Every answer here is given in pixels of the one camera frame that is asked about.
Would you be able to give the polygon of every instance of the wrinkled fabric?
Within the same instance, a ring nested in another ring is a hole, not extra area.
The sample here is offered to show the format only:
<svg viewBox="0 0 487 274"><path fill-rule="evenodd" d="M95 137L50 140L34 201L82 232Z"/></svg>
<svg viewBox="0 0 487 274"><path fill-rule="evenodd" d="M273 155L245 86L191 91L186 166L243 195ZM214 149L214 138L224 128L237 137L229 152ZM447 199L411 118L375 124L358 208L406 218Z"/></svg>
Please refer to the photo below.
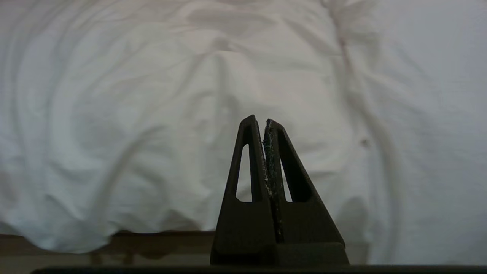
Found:
<svg viewBox="0 0 487 274"><path fill-rule="evenodd" d="M330 0L381 149L368 262L487 262L487 2Z"/></svg>
<svg viewBox="0 0 487 274"><path fill-rule="evenodd" d="M0 233L80 253L119 230L214 229L255 114L365 243L377 163L322 3L2 1L0 37Z"/></svg>

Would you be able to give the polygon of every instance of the bed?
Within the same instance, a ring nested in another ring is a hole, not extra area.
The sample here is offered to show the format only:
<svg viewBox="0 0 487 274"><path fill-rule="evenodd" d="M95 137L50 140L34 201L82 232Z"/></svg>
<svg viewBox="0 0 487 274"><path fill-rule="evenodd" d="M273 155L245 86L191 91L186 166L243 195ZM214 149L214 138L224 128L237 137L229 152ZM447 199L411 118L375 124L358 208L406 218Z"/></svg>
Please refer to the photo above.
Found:
<svg viewBox="0 0 487 274"><path fill-rule="evenodd" d="M286 127L366 263L485 263L486 14L480 0L2 1L0 234L84 253L120 230L213 230L255 114Z"/></svg>

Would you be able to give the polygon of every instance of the white cloth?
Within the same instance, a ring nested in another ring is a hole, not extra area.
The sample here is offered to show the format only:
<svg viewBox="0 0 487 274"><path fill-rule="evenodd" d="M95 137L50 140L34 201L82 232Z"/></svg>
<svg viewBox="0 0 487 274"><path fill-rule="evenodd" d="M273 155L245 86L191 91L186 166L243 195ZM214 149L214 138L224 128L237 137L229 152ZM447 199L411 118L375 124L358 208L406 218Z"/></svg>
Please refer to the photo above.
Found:
<svg viewBox="0 0 487 274"><path fill-rule="evenodd" d="M211 230L255 114L363 242L365 132L320 2L2 1L0 37L0 233L79 253L118 230Z"/></svg>
<svg viewBox="0 0 487 274"><path fill-rule="evenodd" d="M382 149L368 262L487 262L487 2L325 3Z"/></svg>

